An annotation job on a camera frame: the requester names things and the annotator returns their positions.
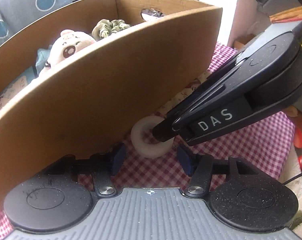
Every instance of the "cardboard box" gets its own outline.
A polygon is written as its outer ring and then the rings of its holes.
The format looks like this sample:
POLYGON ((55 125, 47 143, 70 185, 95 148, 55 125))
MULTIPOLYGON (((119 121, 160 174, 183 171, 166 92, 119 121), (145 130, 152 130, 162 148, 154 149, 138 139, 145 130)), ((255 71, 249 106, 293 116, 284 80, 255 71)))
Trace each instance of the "cardboard box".
POLYGON ((236 39, 234 42, 233 48, 240 50, 242 49, 249 41, 251 41, 253 38, 255 38, 254 34, 247 34, 245 36, 241 36, 236 39))
POLYGON ((9 190, 62 156, 106 151, 203 73, 221 16, 221 8, 195 0, 80 0, 6 41, 0 91, 64 29, 90 33, 101 19, 135 25, 65 59, 0 110, 0 208, 9 190), (144 8, 166 16, 144 22, 144 8))

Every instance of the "red gingham tablecloth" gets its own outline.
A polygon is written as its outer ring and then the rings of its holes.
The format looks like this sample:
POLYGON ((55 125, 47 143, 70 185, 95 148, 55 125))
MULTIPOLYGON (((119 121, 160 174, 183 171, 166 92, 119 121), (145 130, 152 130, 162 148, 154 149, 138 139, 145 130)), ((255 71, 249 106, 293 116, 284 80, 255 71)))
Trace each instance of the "red gingham tablecloth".
MULTIPOLYGON (((220 43, 216 44, 209 71, 218 69, 235 51, 220 43)), ((201 82, 195 80, 192 88, 201 82)), ((294 125, 279 112, 262 121, 233 133, 191 147, 194 153, 208 153, 217 159, 241 156, 274 178, 278 178, 286 162, 294 135, 294 125)), ((151 134, 145 140, 152 142, 151 134)), ((127 157, 120 172, 113 177, 116 187, 181 187, 185 189, 190 178, 185 175, 176 158, 176 148, 182 143, 177 136, 172 149, 157 159, 145 159, 138 155, 131 143, 130 134, 123 141, 127 157)), ((214 175, 211 189, 223 183, 223 175, 214 175)), ((90 175, 79 175, 78 182, 93 189, 90 175)), ((0 211, 0 239, 12 231, 6 215, 0 211)))

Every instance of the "ribbed gray surface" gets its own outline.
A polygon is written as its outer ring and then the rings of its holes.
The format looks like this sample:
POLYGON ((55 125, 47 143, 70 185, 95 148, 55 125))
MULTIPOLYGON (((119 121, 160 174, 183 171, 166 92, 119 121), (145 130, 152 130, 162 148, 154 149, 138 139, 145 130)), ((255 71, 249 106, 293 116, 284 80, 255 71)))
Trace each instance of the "ribbed gray surface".
POLYGON ((99 200, 92 213, 63 232, 31 235, 13 231, 7 240, 298 240, 289 229, 251 234, 218 221, 202 200, 188 199, 178 189, 125 188, 99 200))

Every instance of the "black suction pad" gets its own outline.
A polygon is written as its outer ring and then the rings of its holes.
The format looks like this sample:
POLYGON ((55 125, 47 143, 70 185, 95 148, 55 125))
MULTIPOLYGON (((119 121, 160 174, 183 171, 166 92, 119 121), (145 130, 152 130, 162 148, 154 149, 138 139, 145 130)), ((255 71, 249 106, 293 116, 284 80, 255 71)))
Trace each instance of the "black suction pad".
MULTIPOLYGON (((51 167, 52 173, 65 166, 68 159, 64 157, 51 167)), ((32 232, 68 228, 80 221, 91 207, 91 193, 68 174, 48 175, 45 171, 15 187, 4 200, 4 211, 11 223, 32 232)))
POLYGON ((251 232, 288 227, 298 210, 295 194, 240 158, 229 158, 230 180, 217 187, 209 203, 225 223, 251 232))

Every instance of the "pig plush toy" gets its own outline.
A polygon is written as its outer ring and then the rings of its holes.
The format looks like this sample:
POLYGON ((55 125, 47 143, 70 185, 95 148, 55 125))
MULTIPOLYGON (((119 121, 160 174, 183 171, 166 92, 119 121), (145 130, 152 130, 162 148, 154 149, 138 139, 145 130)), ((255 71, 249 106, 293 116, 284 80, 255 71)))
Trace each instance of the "pig plush toy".
POLYGON ((95 43, 95 39, 84 32, 75 32, 72 30, 64 30, 61 37, 52 45, 50 56, 45 67, 39 73, 39 77, 46 74, 51 68, 62 60, 72 56, 76 52, 95 43))

